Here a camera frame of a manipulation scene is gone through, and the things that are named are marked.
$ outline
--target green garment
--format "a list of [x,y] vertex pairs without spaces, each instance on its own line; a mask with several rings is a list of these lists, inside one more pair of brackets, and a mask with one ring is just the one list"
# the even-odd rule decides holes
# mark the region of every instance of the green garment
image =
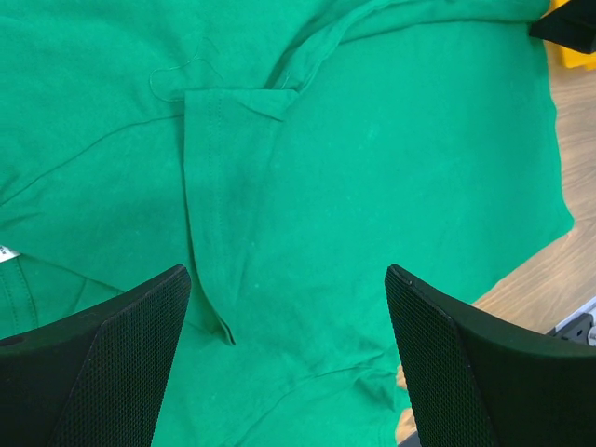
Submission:
[[0,336],[175,264],[154,445],[388,446],[388,265],[471,303],[568,231],[548,0],[4,0]]

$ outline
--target wooden table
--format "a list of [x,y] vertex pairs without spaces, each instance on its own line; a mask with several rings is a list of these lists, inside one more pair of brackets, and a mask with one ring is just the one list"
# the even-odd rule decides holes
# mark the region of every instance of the wooden table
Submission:
[[[576,218],[574,229],[501,280],[475,306],[536,332],[548,332],[596,296],[596,70],[566,69],[548,46],[563,189]],[[403,375],[398,383],[405,386]],[[399,441],[415,431],[404,412]]]

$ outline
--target clothing label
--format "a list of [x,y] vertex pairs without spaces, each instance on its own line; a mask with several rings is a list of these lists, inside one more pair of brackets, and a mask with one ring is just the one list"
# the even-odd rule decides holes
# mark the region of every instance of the clothing label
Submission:
[[3,263],[4,261],[8,261],[9,259],[12,258],[16,258],[17,256],[19,256],[20,253],[11,250],[9,247],[4,247],[2,245],[0,245],[0,263]]

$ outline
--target yellow object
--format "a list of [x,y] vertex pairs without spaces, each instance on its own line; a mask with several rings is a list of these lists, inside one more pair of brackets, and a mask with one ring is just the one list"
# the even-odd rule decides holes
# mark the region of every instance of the yellow object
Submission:
[[[569,0],[552,0],[553,8],[562,7]],[[559,46],[562,50],[562,64],[567,68],[585,66],[587,70],[596,70],[596,53],[583,54]]]

